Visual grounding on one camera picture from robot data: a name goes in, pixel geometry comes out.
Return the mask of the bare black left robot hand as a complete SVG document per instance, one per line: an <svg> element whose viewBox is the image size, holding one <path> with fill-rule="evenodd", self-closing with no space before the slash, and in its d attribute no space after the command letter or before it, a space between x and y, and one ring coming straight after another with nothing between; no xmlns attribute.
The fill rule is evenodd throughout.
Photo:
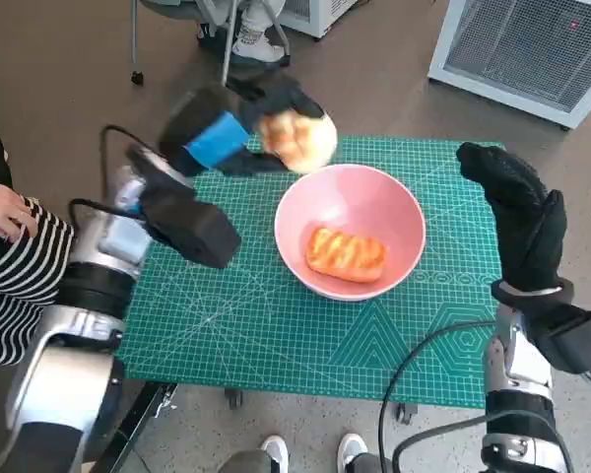
<svg viewBox="0 0 591 473"><path fill-rule="evenodd" d="M306 174L326 166L337 143L329 114L298 81L276 73L197 90L164 127L158 150L187 176Z"/></svg>

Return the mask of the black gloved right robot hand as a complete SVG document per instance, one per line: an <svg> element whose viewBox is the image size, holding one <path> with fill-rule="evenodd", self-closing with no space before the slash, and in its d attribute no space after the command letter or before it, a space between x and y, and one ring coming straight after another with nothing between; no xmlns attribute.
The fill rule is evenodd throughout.
<svg viewBox="0 0 591 473"><path fill-rule="evenodd" d="M482 186L492 208L501 279L524 293L557 288L567 227L562 193L499 147L465 142L456 158L462 176Z"/></svg>

